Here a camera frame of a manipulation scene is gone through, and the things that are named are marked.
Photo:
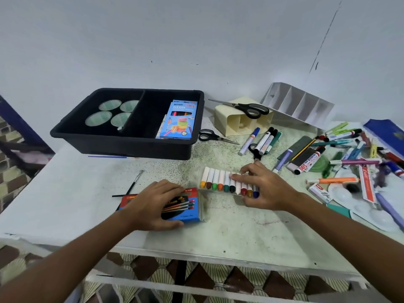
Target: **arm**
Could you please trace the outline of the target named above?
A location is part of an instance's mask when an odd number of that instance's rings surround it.
[[[250,175],[231,177],[260,187],[259,198],[244,198],[247,206],[293,214],[338,250],[387,299],[404,301],[404,245],[297,192],[259,161],[241,168],[241,173],[246,172]]]
[[[124,209],[2,286],[0,302],[63,302],[126,235],[134,230],[163,231],[182,226],[181,221],[165,221],[160,215],[164,205],[183,191],[167,180],[152,183]]]

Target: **crayon box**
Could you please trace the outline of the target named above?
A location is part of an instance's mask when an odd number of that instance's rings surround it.
[[[137,194],[123,196],[118,209],[124,208],[136,196]],[[181,196],[173,198],[164,206],[161,218],[181,220],[184,223],[204,221],[202,204],[198,189],[196,187],[187,188]]]
[[[197,105],[196,101],[174,100],[171,102],[160,138],[191,139]]]

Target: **hand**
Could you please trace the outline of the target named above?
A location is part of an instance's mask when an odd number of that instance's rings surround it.
[[[167,221],[161,219],[163,207],[175,196],[185,190],[180,185],[167,180],[153,182],[131,200],[120,211],[130,221],[131,231],[165,231],[182,227],[184,223],[179,220]]]
[[[249,163],[240,169],[240,173],[231,174],[230,178],[241,183],[259,187],[259,197],[252,199],[244,197],[248,207],[271,210],[288,210],[289,206],[299,198],[299,192],[286,183],[279,175],[268,170],[260,161]]]

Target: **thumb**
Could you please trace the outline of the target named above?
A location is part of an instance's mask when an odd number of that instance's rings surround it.
[[[168,221],[168,220],[159,219],[154,223],[153,230],[154,231],[168,231],[168,230],[177,229],[177,228],[183,227],[183,226],[184,226],[184,222],[182,222],[180,220]]]
[[[261,197],[258,197],[257,199],[244,197],[243,201],[247,207],[255,207],[257,209],[269,209],[270,207],[268,202]]]

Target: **person's left hand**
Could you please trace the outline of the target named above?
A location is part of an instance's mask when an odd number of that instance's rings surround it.
[[[131,200],[123,209],[125,219],[130,222],[132,231],[165,231],[182,227],[184,222],[168,221],[161,218],[163,207],[185,190],[178,184],[162,180],[153,182]]]

